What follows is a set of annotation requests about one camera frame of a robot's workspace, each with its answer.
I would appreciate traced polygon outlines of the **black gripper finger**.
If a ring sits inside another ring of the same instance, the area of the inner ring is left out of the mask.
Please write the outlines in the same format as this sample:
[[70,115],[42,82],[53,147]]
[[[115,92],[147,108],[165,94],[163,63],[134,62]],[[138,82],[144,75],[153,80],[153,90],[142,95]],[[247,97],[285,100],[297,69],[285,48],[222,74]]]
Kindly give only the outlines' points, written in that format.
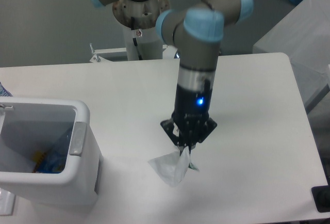
[[186,144],[184,143],[180,130],[175,124],[173,118],[161,121],[160,126],[163,128],[173,144],[179,149],[179,155],[181,155],[186,147]]
[[198,120],[192,128],[189,129],[188,147],[194,149],[197,143],[202,143],[217,127],[217,123],[209,118],[205,122]]

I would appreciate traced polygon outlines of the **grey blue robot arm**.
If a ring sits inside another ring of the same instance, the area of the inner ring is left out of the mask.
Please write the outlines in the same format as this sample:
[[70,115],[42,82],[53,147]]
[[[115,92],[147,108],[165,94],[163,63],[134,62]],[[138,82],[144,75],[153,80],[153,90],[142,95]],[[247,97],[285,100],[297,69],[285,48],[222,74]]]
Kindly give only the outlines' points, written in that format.
[[183,11],[161,8],[157,0],[91,0],[95,6],[120,6],[122,24],[131,30],[155,28],[180,57],[172,116],[161,126],[180,151],[191,151],[216,128],[209,107],[220,43],[226,25],[247,19],[253,0],[200,0]]

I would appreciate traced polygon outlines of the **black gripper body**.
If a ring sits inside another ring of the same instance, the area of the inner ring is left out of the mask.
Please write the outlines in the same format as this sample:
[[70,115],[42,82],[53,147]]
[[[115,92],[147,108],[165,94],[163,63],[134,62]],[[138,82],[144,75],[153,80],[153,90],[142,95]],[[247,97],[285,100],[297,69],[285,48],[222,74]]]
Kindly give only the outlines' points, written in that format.
[[202,129],[209,119],[212,89],[195,92],[177,85],[172,118],[181,132]]

